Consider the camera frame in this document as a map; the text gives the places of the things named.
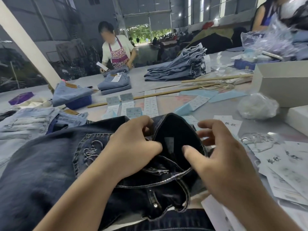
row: white t-shirt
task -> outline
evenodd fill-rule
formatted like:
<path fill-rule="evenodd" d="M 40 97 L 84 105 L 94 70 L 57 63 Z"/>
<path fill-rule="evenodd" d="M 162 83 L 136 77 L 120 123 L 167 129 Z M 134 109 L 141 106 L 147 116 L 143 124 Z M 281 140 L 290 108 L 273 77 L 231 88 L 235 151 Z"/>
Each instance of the white t-shirt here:
<path fill-rule="evenodd" d="M 110 45 L 111 46 L 111 50 L 112 51 L 119 50 L 121 47 L 120 47 L 118 41 L 120 41 L 122 47 L 126 51 L 126 54 L 127 54 L 128 58 L 130 58 L 131 57 L 131 51 L 134 48 L 133 45 L 131 44 L 129 39 L 126 36 L 124 36 L 124 35 L 118 35 L 117 38 L 118 38 L 118 40 L 113 45 Z M 102 62 L 107 63 L 109 59 L 111 59 L 111 53 L 110 53 L 110 49 L 109 49 L 109 44 L 107 42 L 105 42 L 105 43 L 103 43 L 103 59 L 102 59 Z"/>

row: left hand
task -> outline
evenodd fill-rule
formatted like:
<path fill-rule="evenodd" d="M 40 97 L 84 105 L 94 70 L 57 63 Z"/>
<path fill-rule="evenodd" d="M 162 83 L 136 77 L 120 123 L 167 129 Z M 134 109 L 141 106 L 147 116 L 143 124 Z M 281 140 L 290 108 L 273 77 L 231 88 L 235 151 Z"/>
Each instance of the left hand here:
<path fill-rule="evenodd" d="M 128 66 L 129 69 L 132 69 L 133 67 L 133 63 L 131 61 L 128 61 L 126 65 Z"/>
<path fill-rule="evenodd" d="M 122 124 L 97 158 L 108 165 L 108 173 L 117 181 L 140 171 L 163 150 L 161 143 L 144 138 L 152 124 L 153 120 L 148 116 Z"/>

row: right hand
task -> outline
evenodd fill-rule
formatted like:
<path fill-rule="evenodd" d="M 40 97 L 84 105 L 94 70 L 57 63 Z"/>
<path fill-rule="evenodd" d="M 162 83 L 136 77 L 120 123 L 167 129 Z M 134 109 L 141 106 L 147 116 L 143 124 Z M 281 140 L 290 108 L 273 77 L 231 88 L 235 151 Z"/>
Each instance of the right hand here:
<path fill-rule="evenodd" d="M 218 202 L 233 211 L 267 193 L 244 147 L 223 122 L 205 120 L 198 126 L 206 128 L 198 131 L 198 136 L 209 137 L 203 144 L 216 145 L 213 154 L 207 158 L 191 146 L 183 146 L 183 153 Z"/>

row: person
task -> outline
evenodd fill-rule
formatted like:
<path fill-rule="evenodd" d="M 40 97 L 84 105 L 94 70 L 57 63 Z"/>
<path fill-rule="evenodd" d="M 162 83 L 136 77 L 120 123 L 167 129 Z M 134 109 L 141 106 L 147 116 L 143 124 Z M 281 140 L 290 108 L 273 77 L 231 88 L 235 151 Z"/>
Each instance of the person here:
<path fill-rule="evenodd" d="M 153 39 L 153 45 L 156 45 L 156 44 L 157 44 L 157 38 L 154 37 L 154 39 Z"/>
<path fill-rule="evenodd" d="M 135 43 L 133 42 L 133 38 L 132 38 L 132 37 L 129 38 L 129 41 L 130 41 L 131 44 L 135 47 Z"/>
<path fill-rule="evenodd" d="M 120 180 L 140 171 L 158 155 L 161 143 L 146 141 L 153 120 L 148 116 L 121 125 L 97 159 L 56 202 L 34 231 L 97 231 L 106 203 Z M 244 147 L 219 120 L 198 123 L 210 158 L 183 146 L 185 158 L 215 199 L 231 210 L 248 231 L 300 231 L 271 198 Z"/>
<path fill-rule="evenodd" d="M 264 31 L 268 28 L 271 18 L 278 7 L 289 0 L 266 0 L 256 11 L 252 31 Z"/>
<path fill-rule="evenodd" d="M 129 39 L 124 35 L 115 35 L 113 25 L 106 21 L 99 23 L 98 31 L 105 41 L 103 43 L 102 64 L 106 66 L 108 60 L 111 60 L 114 69 L 119 69 L 125 65 L 132 69 L 137 52 Z"/>

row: white box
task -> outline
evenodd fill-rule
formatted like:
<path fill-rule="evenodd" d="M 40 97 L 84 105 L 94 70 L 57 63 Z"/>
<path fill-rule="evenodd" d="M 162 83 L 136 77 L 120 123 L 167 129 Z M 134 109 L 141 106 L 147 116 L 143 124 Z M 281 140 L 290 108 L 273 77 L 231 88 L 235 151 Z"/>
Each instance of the white box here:
<path fill-rule="evenodd" d="M 289 109 L 285 122 L 308 136 L 308 105 Z"/>
<path fill-rule="evenodd" d="M 257 64 L 252 91 L 275 99 L 283 108 L 308 105 L 308 61 Z"/>

